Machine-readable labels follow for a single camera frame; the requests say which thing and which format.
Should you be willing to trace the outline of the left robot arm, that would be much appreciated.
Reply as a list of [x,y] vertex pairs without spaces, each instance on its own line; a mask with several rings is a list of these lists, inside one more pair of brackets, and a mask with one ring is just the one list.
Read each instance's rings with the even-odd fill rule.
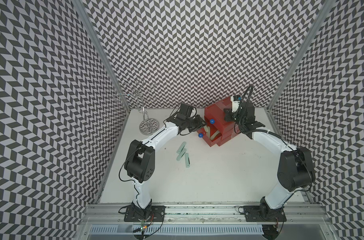
[[190,134],[206,125],[196,107],[181,103],[154,134],[144,140],[134,140],[130,143],[122,167],[126,170],[128,181],[133,182],[136,196],[132,203],[136,208],[147,210],[151,207],[152,199],[146,181],[155,171],[156,152],[161,150],[168,141],[180,136],[183,131],[188,131]]

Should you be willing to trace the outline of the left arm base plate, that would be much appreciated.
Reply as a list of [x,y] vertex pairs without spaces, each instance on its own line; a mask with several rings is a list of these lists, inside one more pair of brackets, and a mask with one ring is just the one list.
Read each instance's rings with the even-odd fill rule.
[[140,222],[147,220],[149,222],[162,222],[166,206],[150,206],[145,209],[137,207],[134,203],[126,208],[124,222]]

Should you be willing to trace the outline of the red drawer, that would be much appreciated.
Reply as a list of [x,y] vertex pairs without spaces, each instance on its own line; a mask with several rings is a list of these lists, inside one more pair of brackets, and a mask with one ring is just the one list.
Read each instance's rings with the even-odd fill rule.
[[222,133],[209,121],[206,126],[198,130],[198,134],[210,147],[213,147],[214,145],[223,145]]
[[211,104],[205,107],[205,117],[210,122],[210,120],[214,120],[213,125],[220,131],[226,132],[232,129],[235,125],[234,122],[226,122],[225,121],[225,112],[224,109],[232,109],[232,101],[231,97],[227,97],[223,100],[220,100],[214,104]]

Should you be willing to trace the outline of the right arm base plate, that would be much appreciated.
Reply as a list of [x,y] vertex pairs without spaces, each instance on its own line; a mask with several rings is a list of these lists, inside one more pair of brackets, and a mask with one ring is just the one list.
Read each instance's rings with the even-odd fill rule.
[[284,208],[272,210],[268,206],[243,206],[247,222],[286,222]]

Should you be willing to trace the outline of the olive knife top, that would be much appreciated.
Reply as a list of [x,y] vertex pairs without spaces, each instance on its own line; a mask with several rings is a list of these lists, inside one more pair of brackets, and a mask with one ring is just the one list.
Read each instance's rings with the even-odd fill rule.
[[221,132],[219,131],[219,130],[217,130],[215,133],[213,133],[212,135],[211,135],[211,137],[210,137],[210,140],[211,141],[213,141],[216,137],[217,137],[217,135],[219,135]]

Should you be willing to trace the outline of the red top drawer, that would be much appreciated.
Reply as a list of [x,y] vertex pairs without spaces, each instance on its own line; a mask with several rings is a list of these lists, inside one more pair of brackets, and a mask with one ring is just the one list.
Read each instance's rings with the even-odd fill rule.
[[210,120],[214,120],[213,125],[220,131],[226,132],[232,129],[235,125],[234,122],[226,122],[225,121],[225,112],[224,109],[232,109],[232,101],[231,97],[227,97],[223,100],[220,100],[214,104],[211,104],[205,107],[205,117],[210,122]]

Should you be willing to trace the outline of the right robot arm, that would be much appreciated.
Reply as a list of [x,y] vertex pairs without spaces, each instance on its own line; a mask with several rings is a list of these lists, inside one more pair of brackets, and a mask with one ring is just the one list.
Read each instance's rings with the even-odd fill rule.
[[234,122],[239,132],[262,144],[279,158],[278,182],[273,190],[260,201],[260,213],[273,214],[296,193],[307,192],[316,180],[311,151],[286,142],[282,136],[270,131],[256,121],[254,105],[241,96],[230,97],[232,107],[224,109],[225,121]]

